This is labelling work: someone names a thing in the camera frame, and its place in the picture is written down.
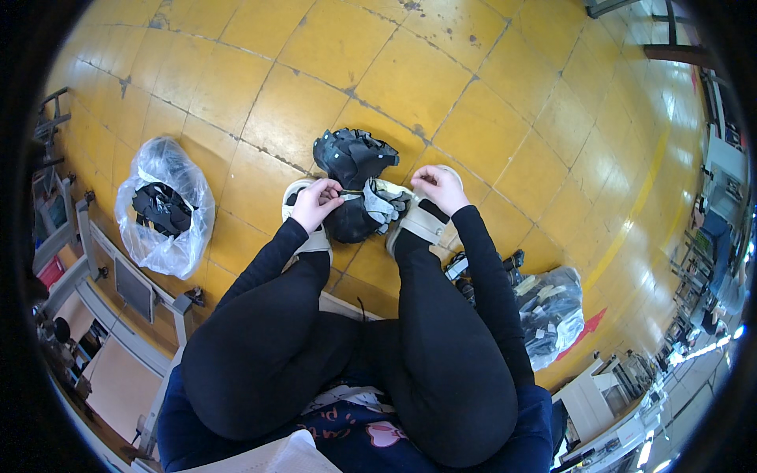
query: yellow painted line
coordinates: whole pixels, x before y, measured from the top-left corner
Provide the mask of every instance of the yellow painted line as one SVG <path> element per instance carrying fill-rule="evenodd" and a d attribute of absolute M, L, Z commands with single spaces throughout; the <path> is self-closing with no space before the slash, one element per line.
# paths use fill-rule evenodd
<path fill-rule="evenodd" d="M 644 179 L 644 183 L 641 186 L 641 190 L 639 190 L 639 195 L 637 196 L 636 201 L 634 202 L 634 205 L 631 207 L 631 211 L 628 214 L 627 220 L 633 221 L 633 219 L 641 212 L 641 210 L 644 208 L 644 205 L 646 204 L 646 200 L 650 195 L 650 192 L 652 191 L 652 187 L 654 186 L 655 179 L 657 178 L 657 173 L 660 170 L 660 167 L 662 166 L 662 160 L 665 157 L 665 149 L 668 146 L 668 139 L 670 138 L 671 133 L 671 123 L 668 122 L 668 125 L 665 127 L 665 131 L 660 135 L 659 140 L 657 141 L 657 147 L 655 148 L 655 154 L 653 156 L 652 160 L 652 166 L 650 167 L 649 172 L 646 174 L 646 178 Z M 672 238 L 672 235 L 678 226 L 678 222 L 681 219 L 681 214 L 683 213 L 684 208 L 686 207 L 686 204 L 682 204 L 678 208 L 678 212 L 674 218 L 673 224 L 671 225 L 670 232 L 668 233 L 667 238 L 665 239 L 665 243 L 663 243 L 663 247 L 667 246 L 667 244 L 670 242 L 670 239 Z M 623 243 L 625 243 L 625 239 L 628 236 L 628 232 L 631 229 L 630 226 L 624 226 L 622 230 L 615 236 L 615 239 L 612 241 L 612 244 L 610 245 L 610 248 L 605 252 L 604 256 L 602 256 L 602 259 L 600 260 L 600 263 L 597 265 L 596 269 L 592 271 L 592 273 L 589 275 L 589 277 L 586 279 L 586 282 L 582 284 L 582 290 L 584 294 L 586 294 L 596 283 L 597 280 L 600 278 L 602 273 L 607 269 L 609 264 L 612 262 L 612 260 L 615 258 L 615 256 L 618 254 L 618 251 L 620 250 L 621 246 L 623 246 Z M 656 258 L 650 267 L 654 267 L 657 261 L 659 261 L 659 258 L 661 256 L 658 254 L 656 255 Z M 631 301 L 634 300 L 636 295 L 638 294 L 638 291 L 641 290 L 643 286 L 640 286 L 639 288 L 634 289 L 631 291 L 631 293 L 626 297 L 621 307 L 619 307 L 617 310 L 614 310 L 613 314 L 610 315 L 610 317 L 606 317 L 602 320 L 604 323 L 600 323 L 600 325 L 597 327 L 597 330 L 591 334 L 587 334 L 587 337 L 584 338 L 584 340 L 581 341 L 579 345 L 573 348 L 571 350 L 571 353 L 566 356 L 561 363 L 559 374 L 557 373 L 544 373 L 546 376 L 544 378 L 540 379 L 539 382 L 543 384 L 551 384 L 554 385 L 557 382 L 559 382 L 560 379 L 564 378 L 566 375 L 572 372 L 573 368 L 581 362 L 586 355 L 588 355 L 595 346 L 589 342 L 589 340 L 597 340 L 598 338 L 602 337 L 607 331 L 609 331 L 611 328 L 615 327 L 612 323 L 607 323 L 610 321 L 610 319 L 616 319 L 619 314 L 622 314 L 625 312 L 625 310 L 628 308 L 628 305 L 631 303 Z M 584 318 L 590 318 L 594 316 L 594 314 L 584 314 Z"/>
<path fill-rule="evenodd" d="M 662 165 L 662 158 L 665 157 L 665 148 L 668 146 L 670 130 L 671 123 L 668 122 L 668 125 L 665 127 L 665 131 L 662 133 L 659 140 L 657 140 L 657 148 L 655 148 L 655 154 L 652 159 L 652 166 L 650 167 L 649 172 L 646 173 L 644 183 L 641 185 L 639 195 L 636 197 L 636 201 L 634 202 L 633 207 L 631 207 L 631 212 L 628 214 L 626 221 L 633 221 L 633 218 L 635 218 L 644 208 L 646 199 L 650 196 L 650 191 L 652 191 L 652 186 L 654 185 L 655 179 L 657 178 L 657 172 L 660 170 L 660 166 Z M 600 278 L 602 273 L 605 272 L 607 266 L 609 266 L 612 260 L 615 259 L 615 255 L 618 254 L 620 247 L 623 246 L 623 243 L 625 243 L 625 239 L 628 236 L 628 231 L 630 229 L 630 226 L 623 226 L 621 231 L 618 232 L 618 234 L 615 236 L 615 239 L 612 241 L 610 248 L 608 248 L 607 252 L 605 252 L 604 256 L 602 256 L 599 264 L 597 264 L 597 267 L 594 269 L 594 271 L 591 272 L 589 277 L 586 279 L 586 282 L 583 284 L 584 293 L 588 292 L 597 283 L 597 280 Z"/>

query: worker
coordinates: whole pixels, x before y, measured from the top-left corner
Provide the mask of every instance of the worker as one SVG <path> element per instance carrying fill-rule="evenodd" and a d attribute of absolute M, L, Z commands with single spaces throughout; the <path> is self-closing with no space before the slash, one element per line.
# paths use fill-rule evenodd
<path fill-rule="evenodd" d="M 712 245 L 712 257 L 715 264 L 712 268 L 709 288 L 717 294 L 728 270 L 728 255 L 731 252 L 731 226 L 716 212 L 704 215 L 694 207 L 694 223 L 692 228 L 700 230 Z"/>
<path fill-rule="evenodd" d="M 157 421 L 165 471 L 237 455 L 239 467 L 247 454 L 269 464 L 252 459 L 264 448 L 252 449 L 298 431 L 341 471 L 549 471 L 552 401 L 534 383 L 484 222 L 451 168 L 424 166 L 411 183 L 417 198 L 387 236 L 399 318 L 373 322 L 319 312 L 332 258 L 322 221 L 343 203 L 341 186 L 290 186 L 281 228 L 170 373 Z M 476 309 L 429 251 L 449 216 L 466 246 Z M 293 254 L 298 261 L 282 273 Z M 309 461 L 298 471 L 336 471 Z"/>

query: hand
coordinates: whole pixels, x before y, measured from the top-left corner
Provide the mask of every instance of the hand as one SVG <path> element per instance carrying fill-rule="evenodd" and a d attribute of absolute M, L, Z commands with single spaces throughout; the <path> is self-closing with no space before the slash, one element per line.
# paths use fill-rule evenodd
<path fill-rule="evenodd" d="M 429 165 L 417 170 L 410 184 L 424 191 L 431 202 L 448 216 L 471 204 L 457 177 L 438 166 Z"/>
<path fill-rule="evenodd" d="M 318 179 L 297 194 L 291 218 L 297 220 L 308 235 L 315 232 L 323 219 L 344 203 L 339 197 L 340 191 L 341 184 L 334 179 Z"/>

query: yellow tiled floor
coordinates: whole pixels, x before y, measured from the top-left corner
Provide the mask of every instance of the yellow tiled floor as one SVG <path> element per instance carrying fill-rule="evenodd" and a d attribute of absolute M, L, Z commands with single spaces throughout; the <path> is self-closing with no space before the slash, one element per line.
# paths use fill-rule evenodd
<path fill-rule="evenodd" d="M 325 129 L 393 145 L 400 165 L 382 177 L 396 183 L 453 166 L 502 255 L 526 250 L 524 272 L 575 267 L 585 318 L 606 309 L 537 373 L 554 387 L 593 350 L 655 353 L 674 309 L 668 258 L 705 123 L 692 68 L 643 56 L 666 40 L 652 9 L 591 20 L 581 0 L 96 0 L 47 90 L 70 87 L 67 166 L 118 245 L 115 191 L 141 143 L 171 135 L 202 168 L 218 211 L 200 269 L 188 282 L 147 272 L 174 294 L 201 285 L 199 317 L 276 232 L 286 185 L 319 172 L 311 147 Z M 383 244 L 336 244 L 326 289 L 396 317 Z M 450 226 L 434 251 L 459 249 Z"/>

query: black legging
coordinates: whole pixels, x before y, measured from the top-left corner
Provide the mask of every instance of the black legging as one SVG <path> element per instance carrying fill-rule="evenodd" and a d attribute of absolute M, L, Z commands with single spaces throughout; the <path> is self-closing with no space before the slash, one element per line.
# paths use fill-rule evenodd
<path fill-rule="evenodd" d="M 469 262 L 478 313 L 415 235 L 401 235 L 397 245 L 398 320 L 361 325 L 319 313 L 329 258 L 301 254 L 279 277 L 226 302 L 190 339 L 182 375 L 200 420 L 235 440 L 284 425 L 355 357 L 363 329 L 358 351 L 426 455 L 452 467 L 494 455 L 516 423 L 515 385 L 534 378 L 506 272 L 478 211 L 463 210 L 470 215 L 460 219 L 478 227 L 462 230 L 455 218 L 464 244 L 476 246 Z M 203 389 L 192 386 L 200 383 Z"/>

